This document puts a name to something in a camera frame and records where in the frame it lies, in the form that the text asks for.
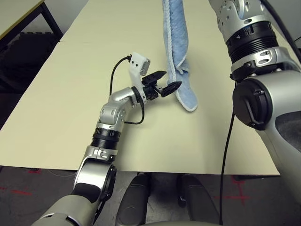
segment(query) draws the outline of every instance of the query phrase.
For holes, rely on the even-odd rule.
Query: floor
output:
[[[135,172],[118,172],[113,196],[107,201],[96,226],[113,226],[118,206]],[[1,225],[29,226],[57,199],[70,194],[75,173],[63,170],[3,167],[0,172]],[[177,205],[176,174],[153,174],[154,190],[149,198],[146,223],[189,220]],[[197,175],[218,207],[219,176]],[[280,177],[236,181],[226,176],[224,225],[299,226],[300,206]]]

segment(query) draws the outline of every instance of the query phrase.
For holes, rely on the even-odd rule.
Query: towel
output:
[[[182,106],[193,112],[198,100],[190,88],[189,64],[186,60],[188,34],[182,0],[162,0],[163,4],[163,36],[167,55],[167,84],[181,81],[182,84],[175,95]]]

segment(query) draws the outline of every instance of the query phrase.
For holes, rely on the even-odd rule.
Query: black cable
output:
[[[223,221],[222,221],[222,192],[223,192],[223,185],[224,185],[224,172],[225,172],[227,150],[228,150],[229,141],[230,141],[230,137],[231,137],[231,132],[232,132],[232,128],[233,128],[233,122],[234,122],[234,110],[232,110],[231,122],[230,122],[227,141],[226,141],[226,145],[225,145],[224,156],[223,156],[223,159],[222,159],[222,172],[221,172],[221,182],[220,182],[220,220],[219,220],[220,225],[223,225]]]
[[[123,61],[125,61],[125,60],[130,61],[130,60],[131,60],[131,57],[132,57],[131,55],[128,55],[128,56],[126,56],[126,57],[120,59],[120,60],[117,62],[117,64],[114,66],[113,71],[112,71],[112,74],[111,74],[111,81],[110,81],[110,96],[111,96],[111,94],[112,94],[112,87],[113,87],[114,73],[115,73],[117,67],[119,66],[119,64],[121,64],[121,62],[123,62]],[[125,122],[124,122],[125,124],[139,125],[139,124],[141,124],[141,123],[143,122],[144,116],[145,116],[145,112],[144,112],[144,102],[143,102],[143,100],[142,100],[142,98],[141,98],[140,95],[138,95],[138,98],[139,98],[138,101],[140,102],[140,106],[141,106],[142,118],[141,118],[141,120],[140,120],[139,122],[125,121]]]
[[[265,8],[271,13],[271,15],[274,17],[276,23],[278,24],[280,30],[282,31],[283,35],[285,36],[288,44],[292,47],[294,53],[296,54],[299,62],[301,63],[301,52],[299,51],[298,47],[294,43],[290,33],[288,32],[287,28],[285,27],[284,23],[282,22],[280,16],[276,12],[276,10],[269,4],[267,0],[261,0],[262,4],[265,6]]]
[[[122,58],[121,60],[118,61],[118,63],[117,63],[117,64],[115,65],[115,67],[113,68],[113,71],[112,71],[112,74],[111,74],[111,81],[110,81],[110,96],[111,96],[111,94],[112,94],[113,77],[114,77],[115,70],[116,70],[116,68],[119,66],[119,64],[120,64],[122,61],[124,61],[124,60],[130,61],[130,60],[131,60],[131,56],[128,55],[128,56]]]
[[[139,125],[139,124],[141,124],[143,122],[143,120],[144,120],[144,114],[145,114],[144,113],[144,102],[143,102],[143,100],[142,100],[142,98],[141,98],[140,95],[139,95],[139,102],[140,102],[141,111],[142,111],[142,118],[141,118],[141,120],[139,122],[125,121],[124,122],[125,124]]]
[[[98,219],[98,217],[99,217],[101,211],[103,210],[104,204],[105,204],[105,201],[102,202],[102,204],[100,205],[99,209],[96,211],[93,225],[95,224],[95,222],[96,222],[96,220]]]

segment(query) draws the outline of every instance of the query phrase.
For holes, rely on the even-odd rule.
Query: white tabletop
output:
[[[150,102],[142,125],[124,127],[119,170],[220,173],[232,111],[231,62],[209,3],[185,1],[185,12],[198,108],[185,111],[173,95]],[[107,102],[111,71],[133,51],[151,60],[149,73],[166,70],[161,1],[90,0],[0,131],[0,165],[77,169]],[[117,69],[113,90],[131,86],[127,67]],[[129,120],[140,117],[136,109]],[[225,172],[278,174],[259,136],[237,119]]]
[[[43,2],[44,0],[1,0],[0,39]]]

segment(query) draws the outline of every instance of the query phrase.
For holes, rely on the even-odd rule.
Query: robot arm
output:
[[[146,75],[150,61],[133,53],[129,73],[133,87],[113,93],[101,111],[91,145],[86,149],[77,172],[73,192],[58,200],[33,226],[90,226],[97,219],[104,203],[111,197],[116,168],[112,164],[118,153],[117,144],[130,111],[158,97],[176,91],[181,82],[159,88],[157,81],[166,73]]]
[[[278,46],[260,1],[210,0],[210,4],[232,61],[234,113],[260,135],[301,203],[301,70]]]

